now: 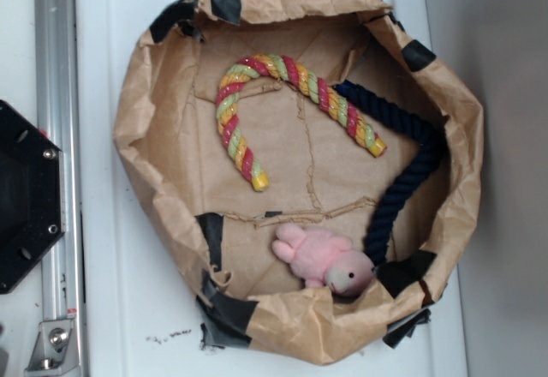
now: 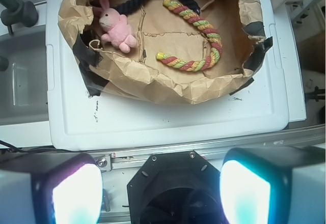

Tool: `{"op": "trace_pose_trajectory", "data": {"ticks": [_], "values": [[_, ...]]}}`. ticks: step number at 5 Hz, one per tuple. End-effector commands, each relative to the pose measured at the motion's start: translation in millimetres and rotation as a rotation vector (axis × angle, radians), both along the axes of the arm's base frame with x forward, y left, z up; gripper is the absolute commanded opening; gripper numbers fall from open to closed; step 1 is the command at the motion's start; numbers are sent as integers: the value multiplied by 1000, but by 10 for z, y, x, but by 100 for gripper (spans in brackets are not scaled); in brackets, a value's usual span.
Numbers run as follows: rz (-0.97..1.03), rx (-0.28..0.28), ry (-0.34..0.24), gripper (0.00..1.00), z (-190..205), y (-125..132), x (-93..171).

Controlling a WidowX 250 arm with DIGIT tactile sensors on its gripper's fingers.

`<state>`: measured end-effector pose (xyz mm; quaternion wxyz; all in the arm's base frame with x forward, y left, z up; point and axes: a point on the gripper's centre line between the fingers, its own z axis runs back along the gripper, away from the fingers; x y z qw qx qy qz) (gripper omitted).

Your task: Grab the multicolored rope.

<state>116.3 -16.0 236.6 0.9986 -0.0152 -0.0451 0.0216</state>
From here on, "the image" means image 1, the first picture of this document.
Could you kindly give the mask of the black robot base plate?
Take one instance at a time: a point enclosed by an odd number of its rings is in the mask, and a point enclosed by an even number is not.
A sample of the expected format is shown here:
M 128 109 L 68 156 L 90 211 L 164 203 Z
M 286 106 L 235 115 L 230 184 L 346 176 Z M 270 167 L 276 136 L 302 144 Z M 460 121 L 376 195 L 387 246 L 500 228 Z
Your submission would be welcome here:
M 60 150 L 1 102 L 1 293 L 30 273 L 63 234 Z

